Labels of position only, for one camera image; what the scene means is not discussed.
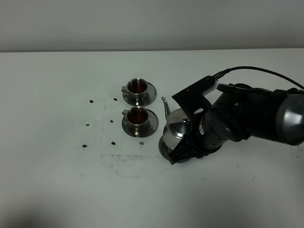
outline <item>stainless steel cup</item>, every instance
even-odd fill
[[[142,137],[152,126],[149,121],[149,114],[145,108],[132,107],[129,110],[124,110],[123,115],[128,123],[127,130],[132,132],[136,137]]]
[[[128,82],[127,86],[122,87],[122,92],[129,94],[129,96],[136,101],[143,100],[147,92],[148,84],[142,78],[134,78]]]

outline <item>metal saucer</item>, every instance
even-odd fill
[[[144,129],[142,131],[138,131],[135,129],[131,129],[129,127],[129,124],[126,120],[125,117],[123,117],[123,121],[122,121],[122,126],[123,126],[123,130],[132,137],[137,137],[137,138],[143,138],[143,137],[148,137],[150,135],[152,135],[154,132],[156,132],[157,128],[158,128],[158,118],[156,116],[156,114],[154,112],[152,112],[149,109],[146,109],[148,114],[149,114],[149,128],[148,129]]]
[[[166,160],[169,160],[168,159],[168,156],[169,154],[172,152],[172,150],[169,149],[168,146],[166,146],[164,140],[163,140],[163,137],[160,138],[159,142],[158,142],[158,149],[160,150],[160,153],[161,155],[166,159]],[[187,162],[189,161],[190,159],[184,159],[184,160],[181,160],[181,161],[178,161],[176,163],[184,163],[184,162]]]
[[[123,98],[126,101],[126,103],[128,103],[129,105],[132,105],[132,106],[150,105],[156,99],[157,92],[156,92],[155,87],[151,83],[147,82],[147,85],[148,85],[147,86],[147,95],[142,100],[132,99],[129,94],[123,93]]]

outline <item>cup handle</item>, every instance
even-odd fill
[[[122,87],[122,92],[128,94],[130,91],[128,90],[127,86]]]
[[[123,110],[123,112],[122,112],[122,114],[125,116],[125,117],[127,117],[127,115],[128,115],[128,112],[129,112],[129,110]]]

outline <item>black cable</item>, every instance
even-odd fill
[[[227,70],[223,70],[221,72],[218,72],[217,74],[215,74],[214,77],[216,80],[220,79],[221,77],[223,77],[225,74],[229,73],[230,71],[233,71],[233,70],[240,70],[240,69],[250,69],[250,70],[259,70],[259,71],[263,71],[263,72],[266,72],[266,73],[269,73],[269,74],[273,74],[273,75],[276,75],[280,78],[283,78],[289,82],[291,82],[292,84],[295,84],[296,86],[300,87],[301,89],[304,90],[304,86],[302,86],[301,84],[295,82],[294,80],[282,75],[282,74],[279,74],[279,73],[276,73],[276,72],[273,72],[271,70],[266,70],[266,69],[263,69],[263,68],[258,68],[258,67],[254,67],[254,66],[239,66],[239,67],[234,67],[234,68],[229,68]]]

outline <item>table surface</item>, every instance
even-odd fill
[[[303,60],[304,49],[1,53],[1,213],[31,211],[65,227],[303,227],[303,146],[251,137],[173,166],[158,151],[162,96],[174,110],[172,95],[236,66],[304,84]],[[121,87],[136,77],[158,92],[147,108],[159,128],[143,139],[121,126],[122,110],[131,107]],[[220,82],[295,87],[252,70]]]

